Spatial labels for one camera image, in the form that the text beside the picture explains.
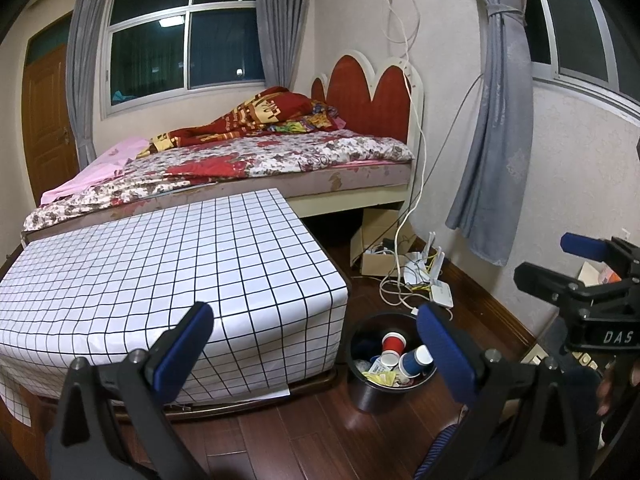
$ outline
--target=white grid box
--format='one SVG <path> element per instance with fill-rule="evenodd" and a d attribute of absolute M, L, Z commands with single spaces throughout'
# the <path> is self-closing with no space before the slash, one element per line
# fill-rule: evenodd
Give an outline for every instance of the white grid box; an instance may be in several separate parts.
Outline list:
<path fill-rule="evenodd" d="M 59 397 L 74 357 L 121 361 L 205 301 L 214 330 L 177 401 L 263 394 L 333 366 L 347 295 L 277 189 L 172 207 L 28 245 L 0 282 L 0 365 Z"/>

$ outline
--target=bolt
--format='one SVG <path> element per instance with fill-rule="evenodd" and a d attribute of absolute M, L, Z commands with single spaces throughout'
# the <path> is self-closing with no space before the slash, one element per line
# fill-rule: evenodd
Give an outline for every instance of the bolt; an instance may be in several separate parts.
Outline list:
<path fill-rule="evenodd" d="M 500 361 L 500 359 L 502 359 L 502 354 L 495 348 L 489 348 L 486 352 L 484 352 L 484 357 L 490 363 L 497 363 Z"/>
<path fill-rule="evenodd" d="M 146 358 L 146 350 L 142 348 L 137 348 L 129 353 L 129 361 L 132 363 L 139 363 Z"/>
<path fill-rule="evenodd" d="M 545 357 L 542 361 L 542 364 L 545 365 L 549 370 L 558 370 L 558 362 L 551 356 Z"/>
<path fill-rule="evenodd" d="M 84 368 L 89 364 L 89 361 L 86 360 L 86 357 L 76 357 L 73 361 L 71 361 L 71 367 L 73 370 L 79 370 L 80 368 Z"/>

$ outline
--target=gray curtain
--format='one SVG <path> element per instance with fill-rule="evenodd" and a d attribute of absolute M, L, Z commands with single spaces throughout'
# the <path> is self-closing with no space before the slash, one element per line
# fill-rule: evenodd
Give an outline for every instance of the gray curtain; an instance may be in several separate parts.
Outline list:
<path fill-rule="evenodd" d="M 106 1 L 76 0 L 66 46 L 66 108 L 76 140 L 80 170 L 95 160 L 95 60 Z"/>
<path fill-rule="evenodd" d="M 504 266 L 524 196 L 533 137 L 533 89 L 524 31 L 526 0 L 484 0 L 489 16 L 476 132 L 447 227 L 470 250 Z"/>
<path fill-rule="evenodd" d="M 308 7 L 309 0 L 256 0 L 267 87 L 291 85 Z"/>

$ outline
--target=black trash can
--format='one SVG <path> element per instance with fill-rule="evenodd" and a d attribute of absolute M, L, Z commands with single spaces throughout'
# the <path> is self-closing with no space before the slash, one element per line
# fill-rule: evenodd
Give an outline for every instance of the black trash can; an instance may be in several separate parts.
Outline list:
<path fill-rule="evenodd" d="M 369 361 L 382 352 L 382 338 L 387 332 L 399 332 L 406 339 L 405 352 L 410 352 L 422 344 L 415 326 L 415 317 L 403 312 L 383 312 L 373 314 L 359 323 L 346 342 L 346 357 L 349 371 L 347 386 L 353 405 L 361 412 L 383 413 L 393 409 L 402 397 L 420 388 L 436 371 L 431 363 L 425 373 L 417 377 L 409 387 L 391 388 L 367 380 L 356 368 L 354 361 Z"/>

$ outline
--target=white wall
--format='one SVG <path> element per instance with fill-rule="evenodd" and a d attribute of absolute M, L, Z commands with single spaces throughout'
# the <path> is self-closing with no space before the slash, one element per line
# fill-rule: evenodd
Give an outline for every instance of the white wall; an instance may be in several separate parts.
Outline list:
<path fill-rule="evenodd" d="M 428 170 L 444 142 L 451 121 L 469 85 L 482 70 L 481 19 L 478 0 L 417 0 L 422 24 L 411 61 L 425 87 L 424 130 Z M 394 0 L 408 32 L 415 27 L 410 0 Z M 384 0 L 316 0 L 316 65 L 330 73 L 341 51 L 366 54 L 374 68 L 404 46 L 388 24 Z M 508 265 L 497 268 L 468 250 L 464 240 L 444 225 L 460 183 L 475 127 L 479 85 L 460 114 L 442 156 L 412 217 L 416 232 L 430 230 L 454 263 L 490 291 L 534 334 L 545 325 L 552 308 L 519 293 L 513 269 L 529 260 L 575 274 L 580 261 L 565 256 L 560 236 L 574 231 L 595 237 L 619 235 L 621 228 L 640 242 L 640 162 L 636 143 L 640 128 L 575 96 L 549 86 L 534 89 L 534 140 L 529 179 L 516 241 Z"/>
<path fill-rule="evenodd" d="M 19 242 L 25 216 L 35 207 L 22 148 L 22 70 L 27 43 L 31 37 L 56 19 L 70 12 L 76 0 L 31 0 L 0 44 L 0 117 L 4 127 L 3 149 L 0 150 L 0 254 L 12 252 Z M 293 90 L 308 93 L 315 63 L 315 0 L 309 8 L 300 53 L 300 64 Z M 101 119 L 96 67 L 94 91 L 94 141 L 98 154 L 130 136 L 150 137 L 182 126 L 210 123 L 238 103 L 260 91 L 244 88 L 238 91 L 202 92 L 193 97 L 164 100 L 145 108 L 120 112 Z"/>

